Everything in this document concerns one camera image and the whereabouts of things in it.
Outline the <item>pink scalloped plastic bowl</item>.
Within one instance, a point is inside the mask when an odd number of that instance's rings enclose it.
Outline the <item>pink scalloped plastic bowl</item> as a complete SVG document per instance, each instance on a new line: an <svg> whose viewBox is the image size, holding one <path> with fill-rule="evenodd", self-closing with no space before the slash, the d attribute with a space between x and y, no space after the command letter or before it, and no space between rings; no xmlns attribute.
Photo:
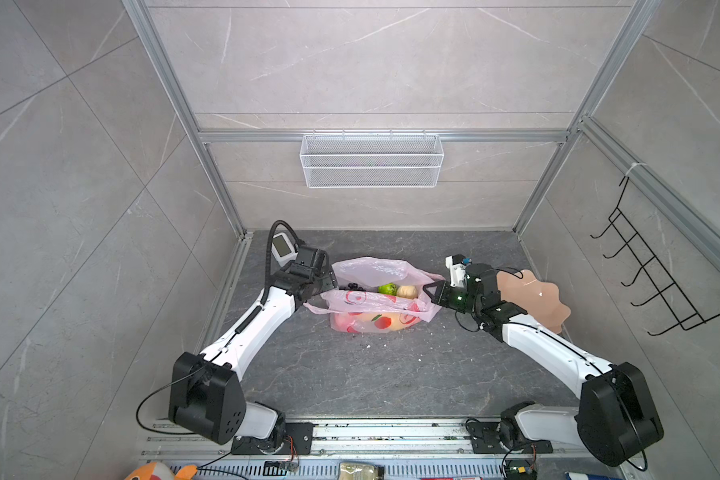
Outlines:
<svg viewBox="0 0 720 480"><path fill-rule="evenodd" d="M564 321L571 310L560 300L556 284L538 279L531 270L511 274L497 273L497 286L503 301L516 304L541 325L556 334L562 333Z"/></svg>

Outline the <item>pink plastic bag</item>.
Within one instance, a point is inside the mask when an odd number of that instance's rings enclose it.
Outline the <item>pink plastic bag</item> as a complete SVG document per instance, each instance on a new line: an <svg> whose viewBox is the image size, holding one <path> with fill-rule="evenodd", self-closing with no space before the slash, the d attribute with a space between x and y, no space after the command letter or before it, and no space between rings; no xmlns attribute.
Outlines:
<svg viewBox="0 0 720 480"><path fill-rule="evenodd" d="M329 316L331 328L338 332L392 333L428 323L441 310L422 287L443 277L407 261L361 257L336 262L332 268L338 287L312 298L304 307L314 314ZM365 291L348 291L348 283L357 283ZM388 283L416 286L419 295L405 299L377 292L379 286Z"/></svg>

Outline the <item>beige fake potato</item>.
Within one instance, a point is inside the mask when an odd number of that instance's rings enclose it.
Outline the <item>beige fake potato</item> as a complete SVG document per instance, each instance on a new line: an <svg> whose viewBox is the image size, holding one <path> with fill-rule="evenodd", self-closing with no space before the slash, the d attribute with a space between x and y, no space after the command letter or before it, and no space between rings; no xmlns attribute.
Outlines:
<svg viewBox="0 0 720 480"><path fill-rule="evenodd" d="M405 299L415 299L419 295L418 289L413 285L401 285L397 287L396 296Z"/></svg>

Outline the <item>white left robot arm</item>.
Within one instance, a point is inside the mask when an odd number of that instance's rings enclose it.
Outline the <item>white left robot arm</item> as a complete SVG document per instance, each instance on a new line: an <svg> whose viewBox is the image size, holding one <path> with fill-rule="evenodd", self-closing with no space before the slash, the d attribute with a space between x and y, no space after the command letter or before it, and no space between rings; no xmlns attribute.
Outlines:
<svg viewBox="0 0 720 480"><path fill-rule="evenodd" d="M236 437L284 437L281 412L245 398L241 381L252 360L279 326L312 297L337 287L328 254L301 246L296 257L265 276L259 297L234 325L199 354L174 363L168 419L217 444Z"/></svg>

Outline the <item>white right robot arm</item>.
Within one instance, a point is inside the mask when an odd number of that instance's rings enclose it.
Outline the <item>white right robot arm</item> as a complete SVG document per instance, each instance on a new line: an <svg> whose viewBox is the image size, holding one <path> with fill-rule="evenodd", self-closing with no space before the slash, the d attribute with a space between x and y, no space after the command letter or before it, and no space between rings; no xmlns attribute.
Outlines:
<svg viewBox="0 0 720 480"><path fill-rule="evenodd" d="M615 364L561 337L570 310L558 287L529 270L473 263L462 255L446 260L449 279L423 286L430 300L470 316L479 332L514 348L561 381L577 398L575 407L532 401L505 410L497 427L507 451L539 441L585 448L617 467L664 438L665 432L644 374Z"/></svg>

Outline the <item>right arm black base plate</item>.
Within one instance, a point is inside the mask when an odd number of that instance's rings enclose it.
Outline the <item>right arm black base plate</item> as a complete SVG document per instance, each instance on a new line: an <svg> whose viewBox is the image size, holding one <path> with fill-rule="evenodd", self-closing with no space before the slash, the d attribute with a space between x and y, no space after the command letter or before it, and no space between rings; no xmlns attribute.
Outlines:
<svg viewBox="0 0 720 480"><path fill-rule="evenodd" d="M551 454L552 444L549 441L531 441L523 436L518 428L507 419L499 421L482 421L469 418L464 427L475 454Z"/></svg>

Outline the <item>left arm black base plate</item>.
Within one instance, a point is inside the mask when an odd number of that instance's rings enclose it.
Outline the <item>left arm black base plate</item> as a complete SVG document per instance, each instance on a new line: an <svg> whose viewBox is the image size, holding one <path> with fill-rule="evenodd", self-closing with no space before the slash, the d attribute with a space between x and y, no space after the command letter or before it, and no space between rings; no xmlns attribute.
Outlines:
<svg viewBox="0 0 720 480"><path fill-rule="evenodd" d="M275 427L266 439L237 437L233 440L233 455L307 455L311 452L315 424L286 422Z"/></svg>

